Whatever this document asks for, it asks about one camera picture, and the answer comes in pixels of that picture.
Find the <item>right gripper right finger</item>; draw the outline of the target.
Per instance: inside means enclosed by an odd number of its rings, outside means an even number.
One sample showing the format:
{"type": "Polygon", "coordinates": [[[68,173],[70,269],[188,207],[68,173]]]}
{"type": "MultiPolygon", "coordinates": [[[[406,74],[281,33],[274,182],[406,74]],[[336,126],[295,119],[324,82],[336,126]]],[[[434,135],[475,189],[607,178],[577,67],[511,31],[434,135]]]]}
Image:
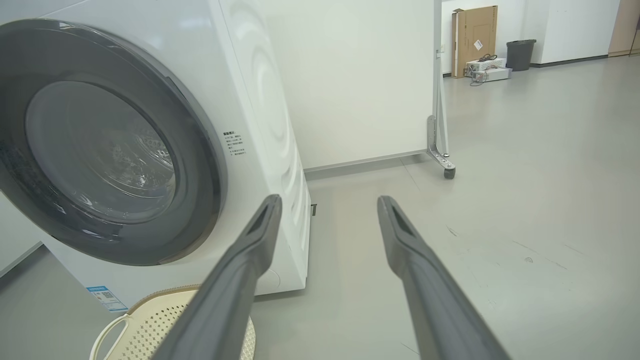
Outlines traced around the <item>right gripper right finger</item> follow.
{"type": "Polygon", "coordinates": [[[511,360],[400,205],[377,199],[386,259],[402,281],[420,360],[511,360]]]}

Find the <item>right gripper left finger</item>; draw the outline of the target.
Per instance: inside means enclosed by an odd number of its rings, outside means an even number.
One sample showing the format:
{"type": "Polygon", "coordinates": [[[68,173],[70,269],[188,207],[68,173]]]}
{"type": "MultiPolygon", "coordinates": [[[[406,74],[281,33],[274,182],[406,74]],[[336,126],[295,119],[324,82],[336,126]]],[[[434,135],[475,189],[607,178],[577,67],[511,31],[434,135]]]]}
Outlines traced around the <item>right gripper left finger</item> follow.
{"type": "Polygon", "coordinates": [[[266,196],[151,360],[240,360],[258,279],[274,259],[281,216],[281,197],[266,196]]]}

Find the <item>dark round washing machine door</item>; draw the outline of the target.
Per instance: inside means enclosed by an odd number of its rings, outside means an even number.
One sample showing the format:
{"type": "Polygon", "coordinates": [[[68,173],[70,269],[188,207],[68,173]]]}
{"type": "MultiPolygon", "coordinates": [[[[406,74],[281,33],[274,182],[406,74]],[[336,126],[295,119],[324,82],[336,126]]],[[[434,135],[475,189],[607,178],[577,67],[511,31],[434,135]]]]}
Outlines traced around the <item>dark round washing machine door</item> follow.
{"type": "Polygon", "coordinates": [[[208,117],[178,78],[147,51],[105,30],[55,19],[0,25],[0,191],[58,242],[119,265],[168,264],[204,243],[220,217],[226,167],[208,117]],[[96,85],[148,121],[170,153],[174,198],[153,219],[99,218],[66,197],[42,171],[26,137],[32,97],[61,81],[96,85]]]}

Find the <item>cream perforated laundry basket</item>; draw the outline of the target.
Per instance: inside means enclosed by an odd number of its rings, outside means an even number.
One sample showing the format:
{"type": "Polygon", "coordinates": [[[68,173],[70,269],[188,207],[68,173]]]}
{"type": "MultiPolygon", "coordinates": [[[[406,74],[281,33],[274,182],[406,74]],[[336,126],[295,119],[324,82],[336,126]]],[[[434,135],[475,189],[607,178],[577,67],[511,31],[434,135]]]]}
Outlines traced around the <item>cream perforated laundry basket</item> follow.
{"type": "Polygon", "coordinates": [[[200,289],[183,285],[153,292],[108,323],[94,340],[88,360],[151,360],[200,289]],[[108,335],[123,325],[109,351],[99,357],[108,335]]]}

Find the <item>white front-load washing machine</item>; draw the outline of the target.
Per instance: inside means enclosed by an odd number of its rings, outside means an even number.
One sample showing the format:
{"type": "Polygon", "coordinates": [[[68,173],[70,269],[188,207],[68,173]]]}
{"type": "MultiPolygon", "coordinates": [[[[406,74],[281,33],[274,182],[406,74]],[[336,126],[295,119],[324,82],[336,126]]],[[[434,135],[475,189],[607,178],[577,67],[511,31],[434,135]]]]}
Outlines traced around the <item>white front-load washing machine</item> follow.
{"type": "Polygon", "coordinates": [[[104,30],[162,63],[206,114],[226,180],[221,214],[206,240],[169,263],[122,265],[74,250],[32,223],[1,190],[0,243],[43,244],[86,290],[105,286],[131,309],[155,292],[203,283],[265,198],[279,195],[282,215],[272,264],[254,293],[306,287],[311,199],[256,0],[0,0],[0,25],[21,19],[104,30]],[[224,132],[240,133],[246,153],[230,156],[224,132]]]}

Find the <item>brown wooden door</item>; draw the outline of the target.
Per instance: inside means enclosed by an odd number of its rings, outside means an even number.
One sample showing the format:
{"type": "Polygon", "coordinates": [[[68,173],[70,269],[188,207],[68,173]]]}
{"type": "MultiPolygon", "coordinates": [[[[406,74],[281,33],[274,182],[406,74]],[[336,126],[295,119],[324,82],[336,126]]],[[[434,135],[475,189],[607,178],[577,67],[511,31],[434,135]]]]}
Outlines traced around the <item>brown wooden door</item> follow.
{"type": "Polygon", "coordinates": [[[640,0],[620,0],[612,32],[608,57],[640,54],[640,0]]]}

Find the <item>blue energy label sticker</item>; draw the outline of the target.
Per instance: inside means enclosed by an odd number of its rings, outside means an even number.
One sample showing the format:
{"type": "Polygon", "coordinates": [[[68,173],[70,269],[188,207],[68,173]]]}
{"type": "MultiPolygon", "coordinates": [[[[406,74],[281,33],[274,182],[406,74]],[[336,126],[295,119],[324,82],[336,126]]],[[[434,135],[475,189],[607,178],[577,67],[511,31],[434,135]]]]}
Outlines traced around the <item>blue energy label sticker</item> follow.
{"type": "Polygon", "coordinates": [[[104,285],[87,287],[87,291],[110,313],[128,312],[129,308],[104,285]]]}

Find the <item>small black text label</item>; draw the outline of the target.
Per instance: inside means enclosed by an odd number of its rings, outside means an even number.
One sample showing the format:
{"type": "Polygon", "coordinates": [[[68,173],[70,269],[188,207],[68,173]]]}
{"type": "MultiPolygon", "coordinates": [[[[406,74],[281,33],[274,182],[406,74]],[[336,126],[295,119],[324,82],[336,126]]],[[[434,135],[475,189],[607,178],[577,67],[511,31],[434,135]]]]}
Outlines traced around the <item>small black text label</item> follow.
{"type": "Polygon", "coordinates": [[[223,133],[224,146],[230,157],[238,157],[247,153],[242,135],[237,131],[223,133]]]}

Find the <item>steel perforated washer drum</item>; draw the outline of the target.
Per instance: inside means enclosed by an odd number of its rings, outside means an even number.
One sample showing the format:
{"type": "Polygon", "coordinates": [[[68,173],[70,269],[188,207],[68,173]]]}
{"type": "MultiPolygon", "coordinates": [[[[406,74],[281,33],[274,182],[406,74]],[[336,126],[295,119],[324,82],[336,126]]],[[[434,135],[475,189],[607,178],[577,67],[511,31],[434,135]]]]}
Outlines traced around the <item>steel perforated washer drum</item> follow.
{"type": "Polygon", "coordinates": [[[176,173],[150,123],[99,86],[61,80],[29,101],[25,134],[43,173],[81,209],[114,223],[142,223],[171,205],[176,173]]]}

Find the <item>white flat box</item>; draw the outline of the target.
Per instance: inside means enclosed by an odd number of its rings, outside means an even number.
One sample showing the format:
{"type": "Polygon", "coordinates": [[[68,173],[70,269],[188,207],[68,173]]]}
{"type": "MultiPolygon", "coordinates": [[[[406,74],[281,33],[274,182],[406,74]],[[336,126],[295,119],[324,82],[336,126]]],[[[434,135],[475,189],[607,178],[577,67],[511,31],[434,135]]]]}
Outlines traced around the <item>white flat box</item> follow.
{"type": "Polygon", "coordinates": [[[505,58],[489,58],[485,60],[473,60],[469,61],[464,66],[465,73],[470,72],[484,72],[490,69],[503,69],[506,67],[506,59],[505,58]]]}
{"type": "Polygon", "coordinates": [[[488,68],[479,71],[472,70],[470,75],[471,82],[473,82],[473,84],[485,84],[487,82],[510,79],[512,77],[512,69],[488,68]]]}

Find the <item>white mobile partition panel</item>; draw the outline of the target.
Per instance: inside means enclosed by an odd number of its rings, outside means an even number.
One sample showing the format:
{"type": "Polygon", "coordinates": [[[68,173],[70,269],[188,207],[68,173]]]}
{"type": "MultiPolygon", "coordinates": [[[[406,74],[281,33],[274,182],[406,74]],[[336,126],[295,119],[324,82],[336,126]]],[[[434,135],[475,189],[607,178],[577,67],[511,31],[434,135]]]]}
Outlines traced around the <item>white mobile partition panel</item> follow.
{"type": "Polygon", "coordinates": [[[258,0],[306,173],[425,154],[453,179],[442,0],[258,0]]]}

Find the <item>dark grey trash bin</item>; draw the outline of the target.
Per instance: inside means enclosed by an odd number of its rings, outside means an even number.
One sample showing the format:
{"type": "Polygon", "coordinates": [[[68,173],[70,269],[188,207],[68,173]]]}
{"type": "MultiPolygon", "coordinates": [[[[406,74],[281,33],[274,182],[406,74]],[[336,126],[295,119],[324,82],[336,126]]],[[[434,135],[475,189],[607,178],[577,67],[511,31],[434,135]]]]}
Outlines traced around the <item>dark grey trash bin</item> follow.
{"type": "Polygon", "coordinates": [[[536,39],[521,39],[506,43],[506,68],[514,72],[527,71],[531,66],[536,39]]]}

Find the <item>brown cardboard box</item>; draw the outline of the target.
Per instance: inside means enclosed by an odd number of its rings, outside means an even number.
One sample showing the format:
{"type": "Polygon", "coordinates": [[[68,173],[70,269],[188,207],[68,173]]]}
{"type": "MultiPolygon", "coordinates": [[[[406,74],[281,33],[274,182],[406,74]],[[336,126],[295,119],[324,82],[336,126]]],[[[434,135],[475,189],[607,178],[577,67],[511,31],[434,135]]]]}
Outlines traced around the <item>brown cardboard box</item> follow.
{"type": "Polygon", "coordinates": [[[466,63],[496,54],[498,7],[455,9],[451,14],[451,75],[465,76],[466,63]]]}

